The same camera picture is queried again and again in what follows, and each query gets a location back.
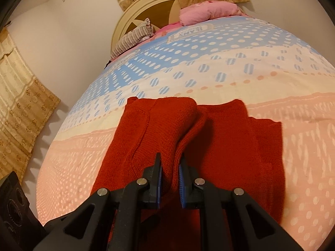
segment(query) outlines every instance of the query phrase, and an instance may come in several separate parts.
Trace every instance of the pink pillow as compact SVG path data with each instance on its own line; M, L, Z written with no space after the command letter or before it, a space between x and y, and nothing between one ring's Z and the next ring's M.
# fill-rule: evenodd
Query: pink pillow
M182 27L180 22L168 24L168 25L164 26L163 28L159 29L158 31L156 31L155 34L158 34L158 33L164 32L164 31L168 31L168 30L171 30L171 29L180 28L180 27Z
M181 9L179 18L180 23L187 26L216 18L242 15L241 9L236 4L225 1L206 1Z

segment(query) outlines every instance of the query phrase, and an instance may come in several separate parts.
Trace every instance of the striped pillow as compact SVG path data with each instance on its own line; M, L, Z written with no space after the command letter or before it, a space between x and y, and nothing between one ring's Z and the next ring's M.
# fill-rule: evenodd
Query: striped pillow
M128 49L134 47L136 44L140 43L140 41L144 37L152 37L153 30L150 24L149 18L146 18L143 23L141 23L138 27L133 29L132 31L125 34L116 44L112 53L111 60L118 57Z

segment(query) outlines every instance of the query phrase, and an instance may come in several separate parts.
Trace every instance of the pillow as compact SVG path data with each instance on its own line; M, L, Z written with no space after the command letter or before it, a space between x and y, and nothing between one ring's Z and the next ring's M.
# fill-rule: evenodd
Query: pillow
M190 5L180 10L180 23L183 26L193 25L204 21L227 17L242 16L241 9L226 1L206 1Z
M137 45L143 38L152 37L153 30L150 24L149 18L146 18L143 23L141 23L138 27L133 29L132 31L125 34L116 44L112 53L111 60L115 59L128 49Z
M138 44L140 44L140 43L142 43L142 42L144 42L144 41L146 41L147 39L150 39L150 38L152 38L152 37L151 36L145 36L143 39L140 40L140 42Z

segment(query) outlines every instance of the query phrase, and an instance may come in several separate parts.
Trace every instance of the blue polka dot pattern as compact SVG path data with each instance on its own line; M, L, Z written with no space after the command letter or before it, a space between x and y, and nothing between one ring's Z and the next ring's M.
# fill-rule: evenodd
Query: blue polka dot pattern
M244 53L237 53L236 57L237 58L246 58L247 56Z
M138 99L144 98L145 97L145 93L144 92L139 92L138 94L136 94Z
M169 91L169 89L170 89L169 87L163 87L159 90L159 94L165 94Z
M224 82L224 80L226 79L227 74L225 73L218 73L215 77L215 81L216 82Z
M294 64L294 68L295 68L296 70L299 70L299 71L302 71L302 70L303 70L299 65L296 65L296 64Z
M221 57L219 55L214 55L210 59L216 60L216 59L221 59Z
M159 82L159 79L158 78L154 78L154 79L152 79L150 81L150 86L152 86L152 87L157 86L158 82Z
M165 70L164 70L164 73L168 73L168 72L170 72L170 71L172 71L172 67L169 67L169 68L165 69Z
M173 78L174 78L174 79L179 79L179 78L182 78L183 75L184 75L183 72L177 72L177 73L175 73L175 74L173 75Z
M227 59L227 65L234 65L236 62L236 59L235 58L228 58Z
M185 83L185 87L187 87L187 88L189 88L189 87L193 87L196 83L197 83L197 82L196 82L195 80L193 80L193 79L188 80L188 81L186 81L186 83Z
M253 64L245 64L244 65L244 73L252 74L254 72L254 65Z
M137 90L138 90L138 88L139 88L139 86L138 86L138 85L135 85L135 86L133 86L133 88L131 89L131 92L135 92L135 91L137 91Z
M124 102L125 102L125 99L122 98L122 99L120 99L120 100L118 101L118 105L121 106L121 105L123 105Z
M210 31L203 30L204 27L208 25L211 27ZM281 30L274 25L249 17L234 16L232 18L220 18L195 26L182 27L172 33L168 33L166 36L139 45L111 62L103 73L84 92L69 114L79 112L92 101L95 101L95 99L101 96L104 98L108 97L108 95L104 95L114 91L116 93L113 99L106 101L106 98L104 101L101 101L100 103L103 107L98 107L92 114L95 114L99 109L101 111L106 109L106 107L111 104L120 105L122 99L126 98L127 95L125 92L126 89L123 88L128 85L132 85L130 91L133 95L136 94L140 97L144 97L145 91L140 91L140 86L142 86L140 84L142 83L137 82L142 78L143 80L148 79L148 84L158 92L161 89L159 85L163 84L163 78L158 80L158 78L153 75L160 71L166 74L164 80L166 80L166 78L182 80L186 87L192 87L197 83L197 77L186 77L186 69L182 70L182 72L180 70L174 72L174 67L178 67L182 64L188 69L198 69L198 74L206 73L210 70L213 72L212 79L216 82L222 82L221 80L227 79L227 76L224 77L224 67L227 65L235 65L237 59L248 59L246 55L247 51L243 51L242 48L252 49L264 47L263 50L260 49L259 51L260 57L254 58L254 61L261 61L261 57L266 59L266 57L270 56L269 53L271 52L269 48L280 46L280 49L276 51L279 54L274 57L275 59L277 58L278 61L274 64L270 64L272 67L280 69L281 61L285 61L285 56L287 56L287 48L293 45L308 48L311 54L318 54L317 51L311 48L307 43L301 41L291 33ZM198 58L206 55L208 55L208 59L211 61L222 59L222 52L234 48L238 48L239 51L233 53L231 58L225 57L221 74L218 72L214 73L214 70L210 69L210 63L208 63L209 65L197 64L198 61L200 61ZM299 48L295 47L294 49L296 49L297 54L296 65L299 66L299 63L303 63L302 57L304 56ZM318 68L316 66L317 63L312 62L311 68ZM245 66L242 73L245 71L245 74L253 74L256 69L250 65Z
M202 64L199 66L198 71L200 73L205 73L209 70L209 66L207 64Z

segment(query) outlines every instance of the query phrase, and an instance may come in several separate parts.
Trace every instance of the pink cushion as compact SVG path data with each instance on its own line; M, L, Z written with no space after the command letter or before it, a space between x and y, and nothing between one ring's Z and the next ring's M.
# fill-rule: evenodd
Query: pink cushion
M187 26L216 18L237 15L242 16L243 13L236 4L225 1L206 1L181 9L180 23L183 26Z

